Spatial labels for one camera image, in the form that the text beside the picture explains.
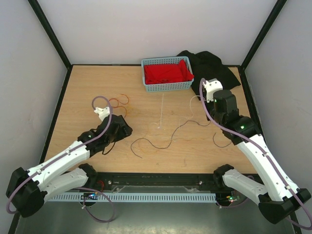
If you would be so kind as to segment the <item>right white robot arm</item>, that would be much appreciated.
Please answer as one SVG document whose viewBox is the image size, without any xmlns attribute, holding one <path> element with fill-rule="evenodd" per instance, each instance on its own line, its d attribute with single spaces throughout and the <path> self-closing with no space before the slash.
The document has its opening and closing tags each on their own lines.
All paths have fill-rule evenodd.
<svg viewBox="0 0 312 234">
<path fill-rule="evenodd" d="M 225 164 L 214 171 L 214 186 L 239 191 L 254 202 L 272 224 L 303 208 L 311 199 L 311 193 L 299 188 L 283 171 L 252 119 L 240 115 L 235 95 L 221 88 L 206 90 L 204 104 L 207 118 L 247 157 L 262 180 L 256 182 Z"/>
</svg>

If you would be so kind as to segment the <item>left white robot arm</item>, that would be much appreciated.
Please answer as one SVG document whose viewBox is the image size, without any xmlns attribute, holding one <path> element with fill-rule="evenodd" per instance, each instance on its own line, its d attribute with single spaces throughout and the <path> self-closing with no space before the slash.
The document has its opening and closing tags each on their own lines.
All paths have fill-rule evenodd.
<svg viewBox="0 0 312 234">
<path fill-rule="evenodd" d="M 15 169 L 6 191 L 9 204 L 13 204 L 22 217 L 30 217 L 63 192 L 83 186 L 94 188 L 97 172 L 83 161 L 104 151 L 111 143 L 129 137 L 132 131 L 123 116 L 105 117 L 97 128 L 83 132 L 67 149 L 48 161 L 28 170 Z"/>
</svg>

